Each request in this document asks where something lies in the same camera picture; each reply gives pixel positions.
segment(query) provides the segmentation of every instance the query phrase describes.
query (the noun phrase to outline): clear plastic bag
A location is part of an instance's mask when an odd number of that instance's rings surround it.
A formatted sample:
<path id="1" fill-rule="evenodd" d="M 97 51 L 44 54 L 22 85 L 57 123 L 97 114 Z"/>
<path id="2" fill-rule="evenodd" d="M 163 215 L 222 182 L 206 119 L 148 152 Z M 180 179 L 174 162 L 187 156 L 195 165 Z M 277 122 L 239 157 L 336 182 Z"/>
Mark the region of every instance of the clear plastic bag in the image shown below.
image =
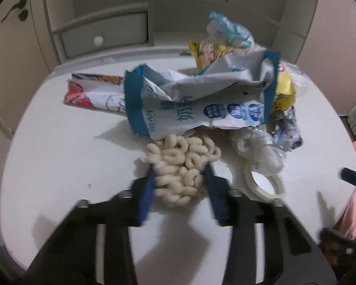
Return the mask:
<path id="1" fill-rule="evenodd" d="M 289 72 L 291 76 L 291 81 L 295 85 L 297 97 L 306 94 L 308 82 L 311 80 L 310 77 L 301 71 L 301 69 L 295 64 L 282 61 L 282 65 L 284 66 L 284 70 Z"/>
<path id="2" fill-rule="evenodd" d="M 267 123 L 267 132 L 273 136 L 273 146 L 285 152 L 292 151 L 303 143 L 294 107 L 272 112 Z"/>
<path id="3" fill-rule="evenodd" d="M 235 48 L 252 48 L 254 39 L 251 32 L 241 24 L 236 24 L 228 20 L 224 15 L 214 11 L 210 12 L 210 23 L 207 32 L 210 37 L 209 43 L 223 44 Z"/>
<path id="4" fill-rule="evenodd" d="M 272 136 L 262 128 L 232 130 L 230 140 L 236 152 L 251 162 L 253 171 L 271 176 L 284 168 L 286 153 L 272 145 Z"/>

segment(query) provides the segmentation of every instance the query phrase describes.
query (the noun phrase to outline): drawer knob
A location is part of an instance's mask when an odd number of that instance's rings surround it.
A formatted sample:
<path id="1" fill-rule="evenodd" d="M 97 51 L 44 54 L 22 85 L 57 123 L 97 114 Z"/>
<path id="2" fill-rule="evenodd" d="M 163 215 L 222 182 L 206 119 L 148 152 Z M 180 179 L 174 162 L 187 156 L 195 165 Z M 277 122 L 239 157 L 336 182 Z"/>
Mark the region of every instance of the drawer knob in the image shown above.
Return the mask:
<path id="1" fill-rule="evenodd" d="M 104 43 L 104 38 L 100 35 L 94 37 L 94 45 L 100 47 Z"/>

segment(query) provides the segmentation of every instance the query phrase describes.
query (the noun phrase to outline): cabinet drawer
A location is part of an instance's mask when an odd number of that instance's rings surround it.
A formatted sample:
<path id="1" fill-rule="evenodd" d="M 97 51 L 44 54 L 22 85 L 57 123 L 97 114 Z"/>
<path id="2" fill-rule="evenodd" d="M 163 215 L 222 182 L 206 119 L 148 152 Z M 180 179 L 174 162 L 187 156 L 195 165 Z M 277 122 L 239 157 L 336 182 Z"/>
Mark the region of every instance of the cabinet drawer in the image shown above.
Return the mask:
<path id="1" fill-rule="evenodd" d="M 147 12 L 122 15 L 91 22 L 61 33 L 69 58 L 115 46 L 148 41 Z"/>

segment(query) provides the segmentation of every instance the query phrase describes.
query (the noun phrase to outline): yellow snack wrapper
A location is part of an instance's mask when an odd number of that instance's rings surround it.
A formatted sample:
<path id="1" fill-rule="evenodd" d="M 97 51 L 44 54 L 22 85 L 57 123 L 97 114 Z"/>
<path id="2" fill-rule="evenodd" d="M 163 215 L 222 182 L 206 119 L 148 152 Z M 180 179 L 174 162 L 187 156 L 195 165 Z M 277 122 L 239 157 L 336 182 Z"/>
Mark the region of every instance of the yellow snack wrapper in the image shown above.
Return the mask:
<path id="1" fill-rule="evenodd" d="M 295 86 L 291 81 L 289 72 L 281 66 L 277 78 L 276 99 L 273 103 L 272 112 L 288 110 L 295 103 Z"/>
<path id="2" fill-rule="evenodd" d="M 206 41 L 189 42 L 189 49 L 191 54 L 195 57 L 199 72 L 212 64 L 216 59 L 224 56 L 226 53 L 249 51 L 249 48 L 234 48 L 221 44 L 208 43 Z"/>

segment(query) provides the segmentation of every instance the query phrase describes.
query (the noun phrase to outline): trash pile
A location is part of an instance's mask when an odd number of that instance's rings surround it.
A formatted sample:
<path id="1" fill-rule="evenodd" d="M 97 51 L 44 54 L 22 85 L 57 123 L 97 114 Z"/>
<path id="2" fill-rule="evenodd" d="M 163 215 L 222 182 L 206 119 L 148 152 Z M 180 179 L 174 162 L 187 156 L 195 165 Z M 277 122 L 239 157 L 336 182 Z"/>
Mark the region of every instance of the trash pile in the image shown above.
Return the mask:
<path id="1" fill-rule="evenodd" d="M 202 194 L 200 173 L 220 158 L 207 134 L 187 135 L 198 127 L 226 130 L 232 147 L 249 161 L 244 169 L 249 188 L 263 201 L 281 198 L 278 174 L 286 153 L 303 142 L 295 100 L 308 77 L 221 14 L 210 13 L 207 31 L 208 39 L 189 43 L 196 74 L 147 64 L 124 77 L 74 73 L 65 103 L 126 112 L 135 134 L 155 140 L 146 147 L 146 160 L 157 176 L 156 195 L 168 205 L 183 206 Z M 259 190 L 251 171 L 272 179 L 279 194 Z"/>

